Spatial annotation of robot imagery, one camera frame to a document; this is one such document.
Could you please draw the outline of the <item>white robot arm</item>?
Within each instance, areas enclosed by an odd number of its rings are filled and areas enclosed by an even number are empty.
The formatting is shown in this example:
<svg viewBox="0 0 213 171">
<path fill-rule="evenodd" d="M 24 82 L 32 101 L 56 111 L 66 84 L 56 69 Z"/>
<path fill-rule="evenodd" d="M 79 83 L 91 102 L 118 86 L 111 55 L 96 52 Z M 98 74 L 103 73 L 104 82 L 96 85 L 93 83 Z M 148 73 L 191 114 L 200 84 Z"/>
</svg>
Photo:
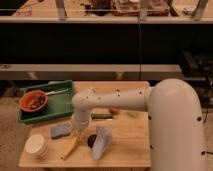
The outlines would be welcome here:
<svg viewBox="0 0 213 171">
<path fill-rule="evenodd" d="M 196 91 L 180 79 L 153 87 L 98 94 L 93 89 L 72 98 L 73 126 L 89 124 L 94 108 L 146 111 L 149 119 L 151 171 L 208 171 L 202 109 Z"/>
</svg>

